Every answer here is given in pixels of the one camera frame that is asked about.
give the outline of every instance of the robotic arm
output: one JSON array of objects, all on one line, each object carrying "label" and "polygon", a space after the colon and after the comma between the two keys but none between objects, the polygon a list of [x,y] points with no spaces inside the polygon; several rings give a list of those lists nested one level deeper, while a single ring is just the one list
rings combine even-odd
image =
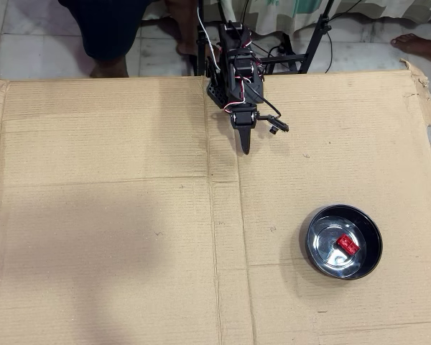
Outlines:
[{"label": "robotic arm", "polygon": [[[288,132],[289,127],[279,118],[281,113],[264,97],[261,61],[250,49],[251,30],[242,23],[229,22],[218,27],[221,39],[221,58],[219,64],[208,59],[210,83],[208,95],[219,108],[230,114],[231,125],[238,130],[241,148],[247,155],[251,144],[251,129],[256,122],[268,121],[270,132]],[[266,102],[275,116],[261,116],[257,104]]]}]

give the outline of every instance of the patterned cloth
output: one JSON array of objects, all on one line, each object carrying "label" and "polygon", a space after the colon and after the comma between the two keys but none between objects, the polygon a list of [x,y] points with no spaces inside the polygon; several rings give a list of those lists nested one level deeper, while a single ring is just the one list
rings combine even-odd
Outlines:
[{"label": "patterned cloth", "polygon": [[[221,0],[227,20],[242,19],[246,0]],[[245,23],[256,33],[267,35],[275,31],[292,34],[318,20],[328,0],[249,0]],[[345,12],[358,0],[335,0],[330,16]],[[217,0],[205,0],[206,14],[214,11]],[[362,0],[351,12],[376,19],[407,18],[416,23],[431,20],[431,0]]]}]

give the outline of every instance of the cardboard sheet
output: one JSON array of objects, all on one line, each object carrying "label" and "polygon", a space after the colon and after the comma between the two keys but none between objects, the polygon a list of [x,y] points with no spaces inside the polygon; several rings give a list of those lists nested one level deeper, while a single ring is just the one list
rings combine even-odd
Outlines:
[{"label": "cardboard sheet", "polygon": [[[0,80],[0,344],[431,344],[419,83],[267,78],[291,132],[243,156],[201,78]],[[381,230],[368,277],[305,254],[333,203]]]}]

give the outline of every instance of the black metal stand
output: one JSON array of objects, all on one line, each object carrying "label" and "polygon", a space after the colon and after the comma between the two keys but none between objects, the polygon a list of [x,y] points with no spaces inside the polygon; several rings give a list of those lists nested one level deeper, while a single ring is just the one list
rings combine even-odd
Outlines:
[{"label": "black metal stand", "polygon": [[[319,16],[319,20],[316,23],[315,31],[311,37],[310,43],[308,44],[307,52],[305,54],[295,54],[292,50],[292,45],[290,38],[287,34],[283,34],[283,45],[286,55],[274,56],[274,57],[262,57],[261,63],[265,65],[265,74],[304,74],[308,72],[311,62],[315,56],[316,50],[323,38],[331,29],[329,25],[329,12],[332,8],[334,0],[329,0],[327,6],[325,7],[324,13]],[[204,23],[204,10],[203,10],[203,0],[198,0],[198,8],[200,11],[201,21]],[[208,40],[205,36],[203,28],[198,25],[198,63],[195,69],[196,75],[205,75],[206,62],[205,62],[205,45]],[[289,70],[287,72],[274,73],[274,66],[277,64],[287,64]]]}]

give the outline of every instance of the metal bowl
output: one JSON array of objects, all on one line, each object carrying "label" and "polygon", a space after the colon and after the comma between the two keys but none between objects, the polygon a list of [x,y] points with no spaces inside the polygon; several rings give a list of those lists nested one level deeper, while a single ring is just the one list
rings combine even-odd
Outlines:
[{"label": "metal bowl", "polygon": [[307,250],[316,267],[340,279],[358,279],[374,270],[383,243],[374,221],[353,206],[328,206],[312,219]]}]

